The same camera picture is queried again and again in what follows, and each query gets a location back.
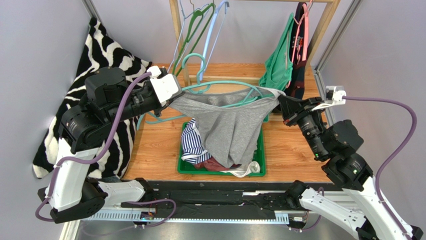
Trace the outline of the teal plastic hanger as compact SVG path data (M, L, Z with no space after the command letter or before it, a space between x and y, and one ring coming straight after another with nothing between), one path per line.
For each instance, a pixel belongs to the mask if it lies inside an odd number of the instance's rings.
M263 94L260 92L259 86L252 85L252 84L244 82L244 81L237 81L237 80L202 81L201 76L204 74L206 66L207 66L207 61L206 61L206 59L203 55L201 55L199 53L187 54L181 62L181 67L183 69L186 68L187 61L191 57L199 58L200 61L201 61L201 65L200 65L199 71L196 74L196 84L190 84L189 86L184 87L182 89L183 90L182 93L188 92L188 93L200 95L200 94L206 93L211 88L212 85L224 85L224 84L241 85L241 86L248 87L250 89L247 96L242 101L240 101L238 103L233 103L231 105L226 105L226 106L224 106L224 108L237 107L237 106L241 106L241 105L244 105L244 104L254 102L255 99L249 100L249 96L253 93L253 91L258 92L258 94L261 97L263 97ZM160 116L156 116L154 113L151 113L151 112L148 112L147 114L152 116L153 118L155 118L155 120L154 121L146 121L146 118L145 118L146 114L143 114L137 122L137 125L136 125L137 130L140 130L141 126L143 126L145 123L149 124L149 125L155 125L155 124L164 123L164 122L173 121L173 120L177 120L177 119L187 117L185 114L181 114L181 115L177 115L177 116L173 116L173 117L169 117L169 118L161 118Z

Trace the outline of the blue white striped tank top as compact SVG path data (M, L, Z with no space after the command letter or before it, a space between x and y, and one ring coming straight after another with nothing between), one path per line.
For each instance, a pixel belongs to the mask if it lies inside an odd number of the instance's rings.
M192 118L184 127L181 134L181 149L183 161L197 165L209 160L212 155L203 147L198 124Z

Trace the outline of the grey tank top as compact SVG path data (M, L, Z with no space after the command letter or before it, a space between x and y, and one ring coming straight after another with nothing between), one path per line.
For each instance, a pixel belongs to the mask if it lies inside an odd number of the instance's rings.
M241 102L249 91L246 88L228 93L187 92L170 107L196 120L203 147L221 165L230 168L253 161L263 121L279 104L278 97L285 95L280 90L260 87L263 97L253 91L248 97L253 102L224 107Z

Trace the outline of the red tank top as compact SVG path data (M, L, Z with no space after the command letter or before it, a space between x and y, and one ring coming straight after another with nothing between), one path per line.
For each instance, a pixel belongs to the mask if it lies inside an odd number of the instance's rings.
M231 167L225 167L221 165L214 157L210 157L209 159L194 164L193 165L195 169L206 169L209 172L223 172L223 171L229 171L230 169L238 168L241 165L240 164L233 164Z

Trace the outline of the green plastic hanger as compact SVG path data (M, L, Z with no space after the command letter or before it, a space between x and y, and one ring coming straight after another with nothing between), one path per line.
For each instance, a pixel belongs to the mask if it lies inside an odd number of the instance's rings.
M193 8L192 13L183 17L183 27L179 32L179 40L173 55L171 71L178 76L183 68L181 62L184 54L191 54L205 33L207 26L216 10L214 2L206 3L198 8Z

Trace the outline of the light blue wire hanger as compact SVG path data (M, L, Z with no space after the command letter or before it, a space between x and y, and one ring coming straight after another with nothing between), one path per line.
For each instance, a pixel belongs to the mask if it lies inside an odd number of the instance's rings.
M176 47L169 70L178 76L183 70L181 62L184 54L194 52L213 19L216 5L212 1L201 7L194 7L189 14L185 14L181 0L170 0L169 5L176 37Z

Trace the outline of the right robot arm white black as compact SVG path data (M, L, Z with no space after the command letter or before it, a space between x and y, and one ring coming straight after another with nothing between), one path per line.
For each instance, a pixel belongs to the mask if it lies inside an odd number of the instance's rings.
M357 153L364 140L351 120L325 126L324 108L346 100L346 96L333 100L278 98L284 124L300 128L315 160L323 162L326 176L357 204L359 211L335 203L299 180L285 191L285 204L293 210L313 211L358 240L421 239L422 229L400 217L379 187L379 173L374 173Z

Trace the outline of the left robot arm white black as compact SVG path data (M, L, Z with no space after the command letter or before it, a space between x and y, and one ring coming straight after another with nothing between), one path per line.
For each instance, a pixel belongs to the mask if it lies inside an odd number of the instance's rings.
M154 208L152 188L142 179L124 182L90 180L91 164L109 149L118 125L148 112L160 116L183 90L177 77L153 66L133 82L118 67L103 67L85 80L86 93L59 123L58 155L47 187L38 191L50 216L35 216L56 224L82 220L104 207Z

